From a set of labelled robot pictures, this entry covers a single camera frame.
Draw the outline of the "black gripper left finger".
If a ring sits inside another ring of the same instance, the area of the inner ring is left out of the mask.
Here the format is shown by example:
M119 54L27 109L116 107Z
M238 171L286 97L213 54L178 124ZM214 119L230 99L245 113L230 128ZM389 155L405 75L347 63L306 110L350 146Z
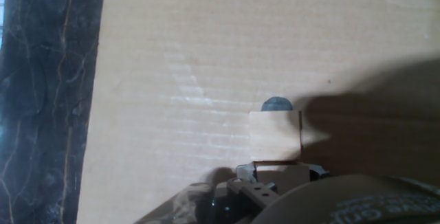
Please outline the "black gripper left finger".
M259 182L254 163L240 165L236 177L191 184L135 224L251 223L277 198L276 184Z

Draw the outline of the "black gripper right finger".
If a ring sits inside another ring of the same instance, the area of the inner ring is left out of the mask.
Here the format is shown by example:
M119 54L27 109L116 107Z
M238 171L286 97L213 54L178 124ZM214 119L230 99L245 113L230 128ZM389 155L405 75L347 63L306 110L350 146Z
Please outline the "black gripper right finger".
M332 176L317 165L267 166L260 182L274 181L277 200L254 223L438 223L439 188L404 177Z

